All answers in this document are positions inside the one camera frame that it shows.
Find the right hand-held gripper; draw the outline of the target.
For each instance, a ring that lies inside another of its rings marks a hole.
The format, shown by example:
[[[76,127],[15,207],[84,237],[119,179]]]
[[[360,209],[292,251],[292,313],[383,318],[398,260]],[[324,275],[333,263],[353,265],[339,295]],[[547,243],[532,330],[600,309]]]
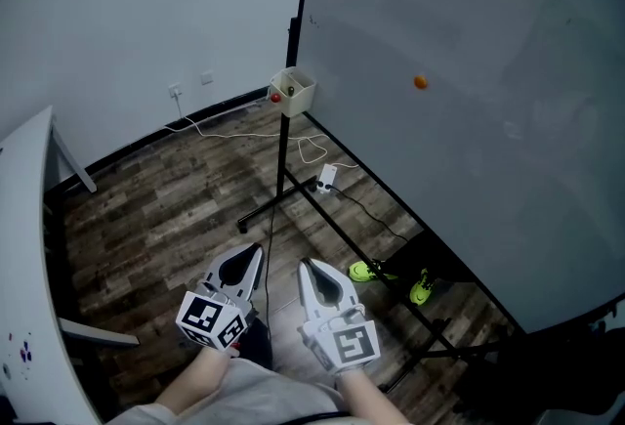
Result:
[[[362,368],[380,358],[375,322],[365,318],[353,283],[343,273],[305,258],[298,266],[298,283],[307,317],[299,330],[304,344],[328,373]]]

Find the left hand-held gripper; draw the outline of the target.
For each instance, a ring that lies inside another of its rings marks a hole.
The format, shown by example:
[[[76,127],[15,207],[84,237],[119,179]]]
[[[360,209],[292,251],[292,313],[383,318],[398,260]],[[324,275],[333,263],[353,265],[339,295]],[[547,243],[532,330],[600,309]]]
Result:
[[[216,257],[207,276],[187,291],[176,325],[191,341],[226,352],[255,318],[251,302],[265,262],[259,243],[246,243]]]

